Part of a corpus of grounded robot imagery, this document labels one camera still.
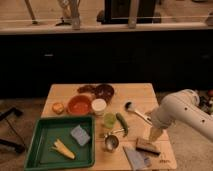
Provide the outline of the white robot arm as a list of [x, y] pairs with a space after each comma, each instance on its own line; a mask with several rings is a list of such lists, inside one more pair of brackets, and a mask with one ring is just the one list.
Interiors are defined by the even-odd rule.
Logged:
[[151, 122], [155, 128], [167, 129], [179, 120], [213, 142], [213, 117], [202, 111], [199, 103], [199, 95], [191, 89], [168, 94], [151, 112]]

